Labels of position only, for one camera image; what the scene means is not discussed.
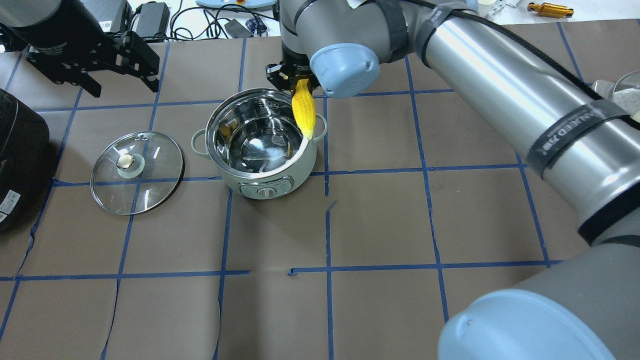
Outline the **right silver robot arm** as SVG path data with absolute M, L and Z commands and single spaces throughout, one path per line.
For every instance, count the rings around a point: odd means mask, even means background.
M 589 249 L 446 322 L 439 360 L 639 358 L 639 123 L 473 0 L 278 0 L 287 80 L 327 96 L 370 87 L 410 53 L 569 203 Z

